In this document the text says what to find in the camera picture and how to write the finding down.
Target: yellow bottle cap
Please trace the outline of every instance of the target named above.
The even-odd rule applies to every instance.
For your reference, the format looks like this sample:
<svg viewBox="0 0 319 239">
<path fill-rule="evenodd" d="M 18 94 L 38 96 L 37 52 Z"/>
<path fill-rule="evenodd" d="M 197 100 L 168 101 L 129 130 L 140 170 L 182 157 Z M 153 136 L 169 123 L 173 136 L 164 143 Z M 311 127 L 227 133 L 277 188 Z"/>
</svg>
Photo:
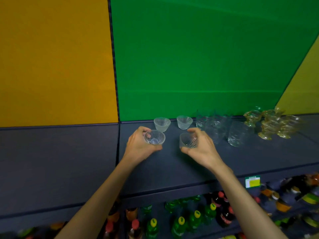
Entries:
<svg viewBox="0 0 319 239">
<path fill-rule="evenodd" d="M 157 225 L 157 220 L 155 218 L 151 219 L 151 226 L 155 227 Z"/>
<path fill-rule="evenodd" d="M 180 218 L 178 218 L 178 224 L 184 225 L 184 223 L 185 223 L 184 217 L 181 216 Z"/>
<path fill-rule="evenodd" d="M 211 203 L 211 210 L 212 210 L 212 211 L 216 210 L 216 205 L 213 204 L 213 203 Z"/>
<path fill-rule="evenodd" d="M 195 212 L 194 212 L 194 216 L 195 216 L 196 218 L 199 218 L 199 217 L 200 217 L 200 212 L 199 212 L 199 211 L 195 211 Z"/>
</svg>

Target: right hand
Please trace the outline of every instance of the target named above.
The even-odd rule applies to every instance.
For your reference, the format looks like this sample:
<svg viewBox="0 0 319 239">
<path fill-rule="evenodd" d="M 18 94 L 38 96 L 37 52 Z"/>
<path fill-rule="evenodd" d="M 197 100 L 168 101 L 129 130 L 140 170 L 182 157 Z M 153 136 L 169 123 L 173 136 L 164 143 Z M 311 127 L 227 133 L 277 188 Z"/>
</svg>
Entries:
<svg viewBox="0 0 319 239">
<path fill-rule="evenodd" d="M 199 128 L 189 128 L 187 131 L 194 132 L 196 134 L 197 147 L 181 147 L 180 149 L 183 153 L 188 154 L 197 163 L 209 170 L 214 170 L 220 165 L 225 165 L 215 148 L 213 140 L 206 132 L 201 131 Z"/>
</svg>

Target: green bottle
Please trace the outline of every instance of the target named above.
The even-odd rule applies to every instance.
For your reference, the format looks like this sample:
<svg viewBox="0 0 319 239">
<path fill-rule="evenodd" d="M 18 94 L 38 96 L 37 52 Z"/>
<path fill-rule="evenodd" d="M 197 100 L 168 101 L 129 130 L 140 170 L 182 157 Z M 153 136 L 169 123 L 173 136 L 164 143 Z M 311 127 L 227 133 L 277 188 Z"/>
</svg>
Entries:
<svg viewBox="0 0 319 239">
<path fill-rule="evenodd" d="M 194 202 L 198 202 L 201 200 L 201 197 L 200 197 L 200 195 L 196 195 L 196 196 L 191 197 L 191 200 Z"/>
<path fill-rule="evenodd" d="M 202 216 L 202 222 L 205 225 L 209 225 L 215 217 L 216 217 L 216 205 L 215 204 L 206 205 L 204 216 Z"/>
<path fill-rule="evenodd" d="M 197 227 L 201 224 L 202 219 L 199 211 L 195 211 L 194 214 L 190 214 L 186 230 L 194 233 Z"/>
<path fill-rule="evenodd" d="M 179 203 L 181 204 L 182 207 L 187 207 L 189 200 L 190 200 L 190 198 L 186 197 L 186 198 L 181 198 L 178 201 L 179 201 Z"/>
<path fill-rule="evenodd" d="M 184 217 L 176 218 L 172 227 L 172 235 L 174 238 L 181 238 L 186 230 L 186 223 Z"/>
<path fill-rule="evenodd" d="M 146 238 L 156 238 L 159 228 L 157 226 L 157 220 L 155 218 L 151 219 L 146 226 Z"/>
<path fill-rule="evenodd" d="M 152 212 L 152 206 L 141 207 L 141 211 L 143 214 L 150 214 Z"/>
<path fill-rule="evenodd" d="M 165 202 L 165 209 L 169 212 L 169 213 L 173 213 L 174 209 L 176 206 L 178 206 L 179 201 L 177 199 L 171 201 L 171 202 Z"/>
</svg>

